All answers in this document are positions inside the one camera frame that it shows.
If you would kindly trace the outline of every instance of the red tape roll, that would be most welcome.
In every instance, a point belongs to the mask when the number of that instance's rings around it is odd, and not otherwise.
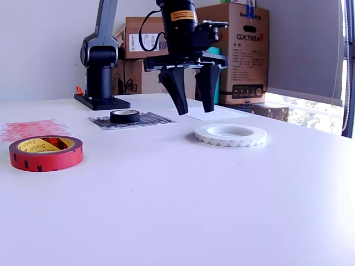
[[[83,143],[73,137],[29,137],[9,147],[11,165],[29,172],[51,172],[73,167],[84,159]]]

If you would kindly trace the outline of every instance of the red paper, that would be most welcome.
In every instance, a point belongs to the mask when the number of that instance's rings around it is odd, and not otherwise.
[[[73,133],[65,124],[54,119],[0,124],[0,142],[13,142],[26,137],[45,135],[73,136]]]

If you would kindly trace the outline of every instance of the scotch tape roll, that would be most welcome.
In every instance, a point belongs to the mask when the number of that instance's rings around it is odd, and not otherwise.
[[[73,167],[84,159],[83,143],[73,137],[39,136],[12,143],[11,165],[29,172],[50,172]]]
[[[265,144],[267,133],[253,126],[206,125],[196,129],[195,137],[206,144],[223,147],[252,147]]]

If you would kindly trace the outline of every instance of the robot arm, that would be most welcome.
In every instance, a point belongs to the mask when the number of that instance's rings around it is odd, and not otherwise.
[[[83,41],[80,57],[87,68],[85,95],[74,98],[93,110],[130,108],[112,97],[112,68],[119,57],[118,42],[112,36],[117,0],[100,0],[95,32]]]
[[[115,61],[118,60],[118,42],[112,36],[117,9],[117,0],[100,0],[95,32],[83,41],[81,60],[88,67],[91,61],[90,52],[94,47],[112,47],[115,50]]]
[[[193,0],[156,0],[156,4],[163,15],[169,55],[146,58],[145,71],[161,71],[159,80],[172,97],[179,114],[183,115],[188,112],[184,69],[200,69],[196,84],[205,111],[213,111],[216,83],[221,70],[228,67],[228,59],[205,51],[218,40],[218,29],[228,27],[228,22],[203,21],[198,24]]]

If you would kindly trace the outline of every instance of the black electrical tape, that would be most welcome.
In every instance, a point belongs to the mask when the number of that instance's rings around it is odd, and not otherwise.
[[[139,112],[134,110],[118,110],[110,113],[110,122],[113,124],[133,124],[139,120]]]

